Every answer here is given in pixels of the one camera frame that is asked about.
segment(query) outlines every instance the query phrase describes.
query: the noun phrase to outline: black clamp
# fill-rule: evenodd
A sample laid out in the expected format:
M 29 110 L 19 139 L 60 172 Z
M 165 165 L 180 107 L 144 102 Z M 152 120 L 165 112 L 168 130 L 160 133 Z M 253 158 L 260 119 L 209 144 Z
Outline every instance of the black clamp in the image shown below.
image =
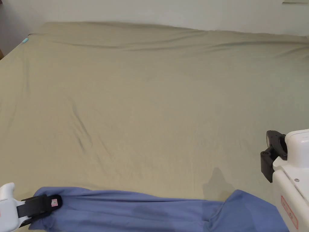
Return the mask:
M 29 219 L 25 220 L 20 227 L 47 217 L 62 206 L 62 198 L 59 195 L 40 195 L 22 201 L 25 201 L 25 204 L 17 207 L 18 218 L 28 216 Z
M 269 182 L 273 182 L 273 162 L 277 157 L 287 160 L 286 135 L 278 131 L 267 131 L 266 140 L 268 148 L 261 152 L 261 171 Z

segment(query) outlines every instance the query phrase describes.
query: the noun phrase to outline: white wall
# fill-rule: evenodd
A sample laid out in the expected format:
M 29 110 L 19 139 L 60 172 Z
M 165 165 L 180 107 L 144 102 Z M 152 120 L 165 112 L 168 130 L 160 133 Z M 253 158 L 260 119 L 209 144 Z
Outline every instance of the white wall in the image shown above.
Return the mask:
M 282 0 L 2 0 L 0 48 L 10 52 L 46 21 L 130 21 L 309 35 L 309 6 Z

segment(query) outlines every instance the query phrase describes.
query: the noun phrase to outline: red label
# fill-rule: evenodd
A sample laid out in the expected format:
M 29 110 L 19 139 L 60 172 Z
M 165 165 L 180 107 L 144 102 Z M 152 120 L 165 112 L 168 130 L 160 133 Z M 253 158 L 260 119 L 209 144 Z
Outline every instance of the red label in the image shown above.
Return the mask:
M 58 206 L 58 200 L 57 199 L 52 199 L 52 207 Z
M 298 220 L 295 217 L 295 214 L 293 213 L 293 211 L 291 210 L 291 208 L 289 207 L 288 203 L 285 201 L 283 196 L 281 196 L 281 204 L 284 207 L 284 209 L 286 210 L 286 213 L 290 217 L 290 219 L 293 222 L 294 226 L 298 230 Z

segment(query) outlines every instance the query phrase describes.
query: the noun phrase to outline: mattress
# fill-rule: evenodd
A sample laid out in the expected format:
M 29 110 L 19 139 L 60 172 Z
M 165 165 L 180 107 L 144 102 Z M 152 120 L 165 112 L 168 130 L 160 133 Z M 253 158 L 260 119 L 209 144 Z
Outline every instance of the mattress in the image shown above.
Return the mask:
M 306 37 L 47 23 L 0 62 L 0 181 L 273 202 L 266 131 L 309 128 Z

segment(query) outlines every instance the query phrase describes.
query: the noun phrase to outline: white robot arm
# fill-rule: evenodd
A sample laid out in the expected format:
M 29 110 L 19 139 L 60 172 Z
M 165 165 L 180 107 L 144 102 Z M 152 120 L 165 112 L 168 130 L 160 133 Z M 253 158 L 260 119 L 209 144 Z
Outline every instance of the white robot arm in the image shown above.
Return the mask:
M 14 188 L 14 183 L 0 188 L 0 232 L 13 232 L 62 206 L 59 195 L 41 195 L 17 201 L 13 198 Z
M 309 231 L 309 129 L 267 132 L 261 170 L 272 183 L 275 205 L 290 232 Z

